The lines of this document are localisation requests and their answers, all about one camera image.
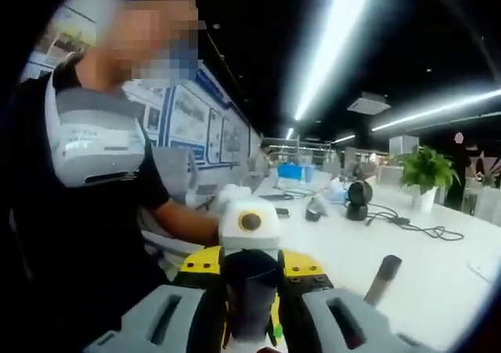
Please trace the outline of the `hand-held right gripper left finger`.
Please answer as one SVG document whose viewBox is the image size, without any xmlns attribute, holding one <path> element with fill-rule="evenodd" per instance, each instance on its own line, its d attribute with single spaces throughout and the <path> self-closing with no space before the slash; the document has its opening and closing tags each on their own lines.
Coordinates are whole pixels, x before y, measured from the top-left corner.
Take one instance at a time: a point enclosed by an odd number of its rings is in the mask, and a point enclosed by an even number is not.
<svg viewBox="0 0 501 353">
<path fill-rule="evenodd" d="M 121 318 L 85 352 L 220 352 L 225 295 L 220 277 L 224 250 L 189 255 L 170 285 L 162 285 Z"/>
</svg>

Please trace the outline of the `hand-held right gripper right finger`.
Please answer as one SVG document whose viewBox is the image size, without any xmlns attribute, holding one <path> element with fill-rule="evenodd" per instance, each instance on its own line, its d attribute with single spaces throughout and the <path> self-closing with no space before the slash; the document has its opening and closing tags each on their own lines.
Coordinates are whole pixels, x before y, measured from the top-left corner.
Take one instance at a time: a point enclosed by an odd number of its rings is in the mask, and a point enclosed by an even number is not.
<svg viewBox="0 0 501 353">
<path fill-rule="evenodd" d="M 376 309 L 402 260 L 384 257 L 363 297 L 336 288 L 306 254 L 281 250 L 279 320 L 289 352 L 432 352 L 401 333 Z"/>
</svg>

